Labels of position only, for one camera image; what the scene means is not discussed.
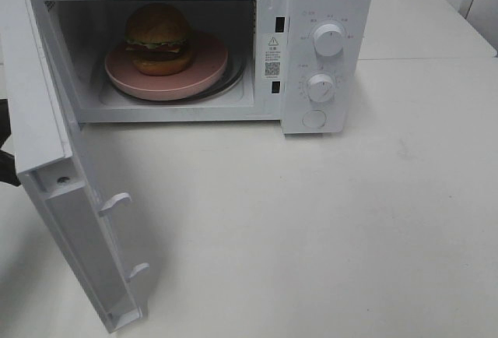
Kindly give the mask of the white microwave door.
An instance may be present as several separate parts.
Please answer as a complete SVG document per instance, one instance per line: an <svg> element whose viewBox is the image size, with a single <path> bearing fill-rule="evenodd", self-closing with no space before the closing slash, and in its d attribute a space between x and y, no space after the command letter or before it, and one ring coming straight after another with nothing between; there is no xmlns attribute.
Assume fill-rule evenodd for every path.
<svg viewBox="0 0 498 338"><path fill-rule="evenodd" d="M112 216L131 196L109 199L89 162L68 97L76 83L46 0L1 0L2 51L16 174L109 332L146 313Z"/></svg>

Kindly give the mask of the burger with lettuce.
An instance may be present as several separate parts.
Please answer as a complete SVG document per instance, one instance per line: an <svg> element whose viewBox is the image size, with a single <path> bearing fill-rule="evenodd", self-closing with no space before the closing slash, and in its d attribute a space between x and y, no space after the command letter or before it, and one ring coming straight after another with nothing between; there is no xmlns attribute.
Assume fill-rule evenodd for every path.
<svg viewBox="0 0 498 338"><path fill-rule="evenodd" d="M125 50L142 74L169 76L191 64L195 54L191 35L191 27L179 9L151 3L129 16L124 32Z"/></svg>

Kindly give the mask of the pink round plate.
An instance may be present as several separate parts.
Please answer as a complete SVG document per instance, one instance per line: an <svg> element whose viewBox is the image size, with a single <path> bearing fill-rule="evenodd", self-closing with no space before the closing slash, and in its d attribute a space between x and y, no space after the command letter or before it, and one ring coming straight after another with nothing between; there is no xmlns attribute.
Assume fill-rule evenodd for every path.
<svg viewBox="0 0 498 338"><path fill-rule="evenodd" d="M210 33L196 32L173 51L133 51L121 43L105 58L111 82L138 99L164 101L194 96L219 81L228 64L228 49Z"/></svg>

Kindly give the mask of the round white door button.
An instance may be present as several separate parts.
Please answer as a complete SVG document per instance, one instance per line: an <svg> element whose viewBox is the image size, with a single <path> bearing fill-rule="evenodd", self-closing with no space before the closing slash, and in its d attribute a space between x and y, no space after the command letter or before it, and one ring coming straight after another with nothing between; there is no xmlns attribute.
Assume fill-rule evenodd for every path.
<svg viewBox="0 0 498 338"><path fill-rule="evenodd" d="M303 116L303 125L310 129L320 129L326 121L326 114L318 109L310 110Z"/></svg>

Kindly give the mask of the white microwave oven body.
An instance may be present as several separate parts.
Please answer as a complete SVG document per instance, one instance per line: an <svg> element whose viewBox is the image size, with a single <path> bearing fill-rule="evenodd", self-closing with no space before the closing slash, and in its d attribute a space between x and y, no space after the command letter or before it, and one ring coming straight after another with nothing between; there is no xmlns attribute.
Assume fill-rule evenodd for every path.
<svg viewBox="0 0 498 338"><path fill-rule="evenodd" d="M179 8L195 30L216 35L229 58L245 64L238 84L217 97L192 103L151 103L120 93L103 60L124 36L125 20L139 6L164 2ZM46 0L72 61L76 83L68 97L78 123L277 120L286 134L340 132L349 102L370 0ZM344 46L332 57L314 49L312 32L336 21ZM307 80L329 75L332 100L307 96ZM318 109L320 129L303 125Z"/></svg>

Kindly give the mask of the glass microwave turntable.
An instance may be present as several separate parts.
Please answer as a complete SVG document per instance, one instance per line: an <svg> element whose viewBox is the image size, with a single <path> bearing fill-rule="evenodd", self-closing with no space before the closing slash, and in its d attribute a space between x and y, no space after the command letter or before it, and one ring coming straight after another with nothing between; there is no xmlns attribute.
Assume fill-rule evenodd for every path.
<svg viewBox="0 0 498 338"><path fill-rule="evenodd" d="M183 72L171 76L147 76L126 63L111 68L106 65L110 81L122 93L153 103L182 104L218 97L238 84L245 64L228 58L225 65L209 66L194 61Z"/></svg>

